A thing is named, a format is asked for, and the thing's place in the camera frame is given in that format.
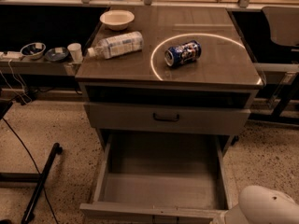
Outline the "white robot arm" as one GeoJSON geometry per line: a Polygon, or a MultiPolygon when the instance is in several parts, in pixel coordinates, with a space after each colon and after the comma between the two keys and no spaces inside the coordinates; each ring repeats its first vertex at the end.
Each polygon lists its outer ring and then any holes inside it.
{"type": "Polygon", "coordinates": [[[299,204],[289,195],[262,186],[247,186],[238,204],[209,224],[299,224],[299,204]]]}

